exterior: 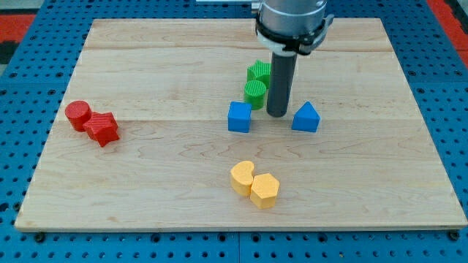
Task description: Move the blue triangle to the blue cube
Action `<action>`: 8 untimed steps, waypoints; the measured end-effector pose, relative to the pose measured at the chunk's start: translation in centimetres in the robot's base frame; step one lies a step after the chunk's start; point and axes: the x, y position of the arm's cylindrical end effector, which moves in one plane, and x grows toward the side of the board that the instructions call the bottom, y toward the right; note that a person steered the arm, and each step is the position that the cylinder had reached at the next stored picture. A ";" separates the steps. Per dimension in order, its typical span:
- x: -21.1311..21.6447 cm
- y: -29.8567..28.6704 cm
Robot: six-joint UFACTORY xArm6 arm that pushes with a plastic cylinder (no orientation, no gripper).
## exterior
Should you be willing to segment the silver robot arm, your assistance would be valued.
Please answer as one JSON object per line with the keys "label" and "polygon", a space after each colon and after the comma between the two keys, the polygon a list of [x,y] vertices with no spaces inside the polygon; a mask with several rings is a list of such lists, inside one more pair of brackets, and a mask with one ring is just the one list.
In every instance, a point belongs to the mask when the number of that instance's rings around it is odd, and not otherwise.
{"label": "silver robot arm", "polygon": [[322,24],[326,4],[326,0],[262,0],[258,21],[276,34],[304,35]]}

